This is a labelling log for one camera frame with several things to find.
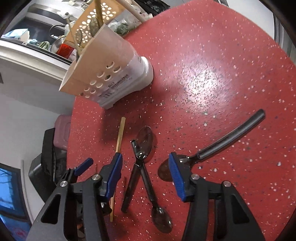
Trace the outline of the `red basket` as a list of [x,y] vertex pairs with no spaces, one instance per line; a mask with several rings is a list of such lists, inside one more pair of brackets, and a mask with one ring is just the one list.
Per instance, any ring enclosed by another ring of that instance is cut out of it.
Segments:
[[68,59],[73,51],[74,51],[73,47],[68,46],[66,44],[61,44],[61,46],[59,47],[59,49],[57,51],[57,55],[60,55],[63,58]]

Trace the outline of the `dark spoon black handle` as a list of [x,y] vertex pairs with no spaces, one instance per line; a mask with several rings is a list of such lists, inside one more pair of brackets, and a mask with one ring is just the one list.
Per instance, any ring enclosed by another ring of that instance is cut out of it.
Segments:
[[247,133],[258,126],[264,119],[265,111],[263,109],[259,109],[248,120],[239,125],[233,131],[215,141],[213,144],[199,150],[196,154],[192,156],[178,155],[178,158],[182,164],[189,166],[190,170],[192,170],[195,164],[206,161],[210,157],[219,154],[224,149],[230,147],[232,144],[240,140]]

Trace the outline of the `kitchen faucet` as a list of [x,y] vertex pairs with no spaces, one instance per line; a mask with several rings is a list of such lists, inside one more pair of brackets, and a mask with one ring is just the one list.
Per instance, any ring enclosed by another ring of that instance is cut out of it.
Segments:
[[55,40],[64,36],[65,26],[66,26],[65,24],[53,25],[49,29],[49,36]]

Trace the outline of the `pink stool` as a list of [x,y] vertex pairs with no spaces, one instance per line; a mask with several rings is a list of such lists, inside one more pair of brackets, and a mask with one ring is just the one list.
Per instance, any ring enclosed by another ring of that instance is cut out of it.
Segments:
[[55,121],[53,144],[62,150],[67,150],[71,126],[70,115],[60,115]]

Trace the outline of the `beige utensil holder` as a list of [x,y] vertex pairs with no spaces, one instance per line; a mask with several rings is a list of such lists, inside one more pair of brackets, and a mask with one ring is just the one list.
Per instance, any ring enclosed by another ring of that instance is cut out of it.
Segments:
[[150,85],[153,78],[150,61],[103,25],[72,62],[59,90],[110,109],[123,97]]

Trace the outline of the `bamboo chopstick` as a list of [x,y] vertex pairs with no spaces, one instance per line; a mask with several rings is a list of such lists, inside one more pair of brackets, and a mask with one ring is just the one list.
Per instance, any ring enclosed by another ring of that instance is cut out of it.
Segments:
[[125,121],[126,121],[126,118],[122,117],[120,121],[120,127],[118,131],[118,137],[117,137],[117,143],[116,143],[116,149],[115,149],[115,163],[111,173],[111,184],[110,184],[110,193],[112,194],[112,197],[110,199],[110,207],[112,209],[110,214],[111,222],[113,221],[113,218],[114,218],[114,199],[115,199],[116,185],[119,179],[121,178],[120,163],[122,162],[122,155],[120,154],[120,150],[121,150],[121,143],[122,143],[123,133],[125,128]]

